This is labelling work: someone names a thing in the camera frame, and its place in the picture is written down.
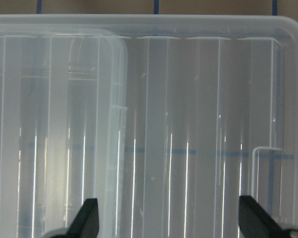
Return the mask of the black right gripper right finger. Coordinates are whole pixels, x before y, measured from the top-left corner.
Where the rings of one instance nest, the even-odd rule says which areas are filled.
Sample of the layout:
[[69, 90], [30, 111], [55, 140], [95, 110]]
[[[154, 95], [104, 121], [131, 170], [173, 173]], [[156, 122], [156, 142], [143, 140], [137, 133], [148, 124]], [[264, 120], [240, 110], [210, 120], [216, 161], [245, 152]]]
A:
[[298, 229], [283, 229], [249, 195], [239, 197], [238, 224], [245, 238], [298, 238]]

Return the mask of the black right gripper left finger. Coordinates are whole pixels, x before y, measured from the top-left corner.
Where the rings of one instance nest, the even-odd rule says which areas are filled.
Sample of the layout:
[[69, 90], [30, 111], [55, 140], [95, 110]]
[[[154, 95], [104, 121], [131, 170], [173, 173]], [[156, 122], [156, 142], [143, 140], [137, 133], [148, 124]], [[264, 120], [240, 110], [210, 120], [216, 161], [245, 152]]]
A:
[[97, 238], [99, 211], [97, 198], [84, 201], [68, 228], [59, 228], [43, 235], [43, 238]]

